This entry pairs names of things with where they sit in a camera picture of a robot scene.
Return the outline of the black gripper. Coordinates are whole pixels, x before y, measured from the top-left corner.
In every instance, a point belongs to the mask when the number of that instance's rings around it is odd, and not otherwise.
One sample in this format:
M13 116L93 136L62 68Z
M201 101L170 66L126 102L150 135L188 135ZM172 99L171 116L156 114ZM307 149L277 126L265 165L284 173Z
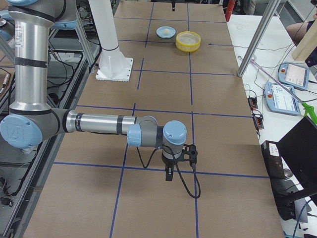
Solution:
M165 156L162 156L162 161L165 163L165 180L172 181L173 180L173 171L174 171L174 160L169 159Z
M172 11L175 11L175 0L171 0L171 4L172 4Z

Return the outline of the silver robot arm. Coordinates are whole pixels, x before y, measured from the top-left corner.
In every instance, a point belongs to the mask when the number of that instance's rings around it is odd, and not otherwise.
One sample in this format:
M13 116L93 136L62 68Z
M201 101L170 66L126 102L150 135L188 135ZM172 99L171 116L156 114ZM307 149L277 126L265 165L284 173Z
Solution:
M187 152L187 129L182 122L172 120L159 126L152 116L87 114L48 105L49 30L76 28L76 2L10 0L8 12L15 22L16 88L9 115L0 123L3 139L13 147L27 149L61 133L125 135L130 146L160 149L166 180L171 181Z

